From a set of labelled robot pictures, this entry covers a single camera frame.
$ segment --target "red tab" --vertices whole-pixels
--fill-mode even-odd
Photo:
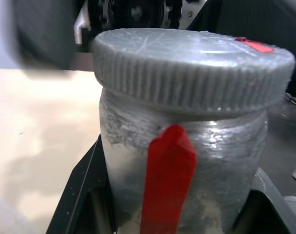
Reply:
[[[196,164],[192,144],[179,125],[150,143],[140,234],[176,234]]]
[[[268,47],[260,42],[247,40],[246,38],[236,38],[237,41],[242,41],[243,43],[251,46],[253,49],[261,52],[261,53],[270,53],[273,52],[274,49],[271,47]]]

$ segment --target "beige table surface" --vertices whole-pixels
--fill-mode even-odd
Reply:
[[[92,72],[0,69],[0,234],[43,234],[73,167],[96,141]]]

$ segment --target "gray screw cap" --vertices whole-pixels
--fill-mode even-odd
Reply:
[[[262,53],[234,37],[174,29],[117,29],[94,40],[108,90],[160,108],[239,114],[279,101],[295,67],[285,49]]]

